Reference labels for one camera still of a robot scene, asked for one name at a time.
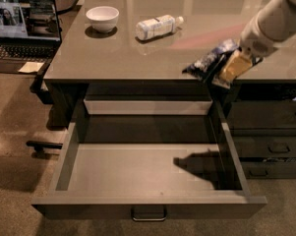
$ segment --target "laptop screen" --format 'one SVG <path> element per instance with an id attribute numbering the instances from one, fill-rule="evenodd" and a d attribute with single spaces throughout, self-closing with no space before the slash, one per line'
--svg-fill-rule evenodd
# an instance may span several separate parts
<path id="1" fill-rule="evenodd" d="M 0 40 L 12 39 L 60 42 L 54 0 L 0 0 Z"/>

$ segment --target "white paper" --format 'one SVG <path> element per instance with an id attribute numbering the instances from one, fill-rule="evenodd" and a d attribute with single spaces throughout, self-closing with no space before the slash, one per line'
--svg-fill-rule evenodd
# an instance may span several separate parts
<path id="1" fill-rule="evenodd" d="M 20 70 L 20 73 L 34 73 L 38 72 L 44 63 L 39 62 L 27 62 Z"/>

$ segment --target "person on screen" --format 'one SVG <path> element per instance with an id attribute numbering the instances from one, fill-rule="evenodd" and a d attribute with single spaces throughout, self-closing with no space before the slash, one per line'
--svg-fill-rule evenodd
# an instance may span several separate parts
<path id="1" fill-rule="evenodd" d="M 2 21 L 4 26 L 15 26 L 17 24 L 8 9 L 3 9 Z"/>

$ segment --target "black chair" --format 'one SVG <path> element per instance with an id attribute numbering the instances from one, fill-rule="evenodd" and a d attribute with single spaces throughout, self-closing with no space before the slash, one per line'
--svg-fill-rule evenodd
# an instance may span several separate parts
<path id="1" fill-rule="evenodd" d="M 58 15 L 64 14 L 75 8 L 79 0 L 56 0 L 56 7 Z M 43 104 L 53 104 L 50 92 L 42 87 L 43 77 L 47 68 L 39 71 L 30 86 L 30 92 L 35 93 Z M 61 149 L 62 144 L 41 142 L 41 141 L 27 141 L 28 147 L 33 147 L 36 152 L 44 152 L 45 148 Z"/>

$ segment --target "floor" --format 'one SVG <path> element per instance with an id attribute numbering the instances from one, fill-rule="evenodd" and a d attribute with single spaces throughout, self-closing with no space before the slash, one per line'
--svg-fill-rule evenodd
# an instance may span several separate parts
<path id="1" fill-rule="evenodd" d="M 63 18 L 66 21 L 74 13 Z M 62 142 L 64 130 L 46 123 L 50 105 L 30 93 L 32 76 L 0 74 L 0 235 L 171 235 L 171 236 L 296 236 L 296 180 L 249 180 L 254 195 L 268 205 L 250 219 L 166 220 L 48 220 L 31 205 L 32 197 L 48 190 L 59 151 L 37 157 L 27 140 Z"/>

